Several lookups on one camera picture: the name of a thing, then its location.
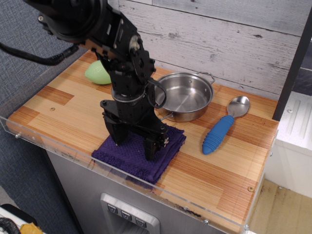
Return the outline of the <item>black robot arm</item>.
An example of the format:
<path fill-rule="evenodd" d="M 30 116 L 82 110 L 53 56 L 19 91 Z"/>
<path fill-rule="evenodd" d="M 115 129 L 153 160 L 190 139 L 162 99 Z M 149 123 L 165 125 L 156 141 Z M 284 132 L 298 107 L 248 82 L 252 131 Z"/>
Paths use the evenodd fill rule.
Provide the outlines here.
<path fill-rule="evenodd" d="M 147 160 L 168 143 L 167 127 L 155 115 L 154 60 L 137 28 L 105 0 L 30 0 L 42 24 L 58 39 L 93 51 L 110 76 L 112 100 L 103 100 L 103 118 L 116 144 L 128 133 L 144 139 Z"/>

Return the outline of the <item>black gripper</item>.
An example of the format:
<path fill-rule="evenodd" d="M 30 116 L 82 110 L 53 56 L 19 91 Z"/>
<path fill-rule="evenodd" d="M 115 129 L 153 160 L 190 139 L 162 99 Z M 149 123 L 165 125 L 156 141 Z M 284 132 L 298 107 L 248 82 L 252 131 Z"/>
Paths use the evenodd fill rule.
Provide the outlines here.
<path fill-rule="evenodd" d="M 168 144 L 168 128 L 154 112 L 160 106 L 154 91 L 147 91 L 130 102 L 102 100 L 100 106 L 104 109 L 105 126 L 116 145 L 125 141 L 129 131 L 135 132 L 145 138 L 145 158 L 150 161 L 162 146 Z"/>

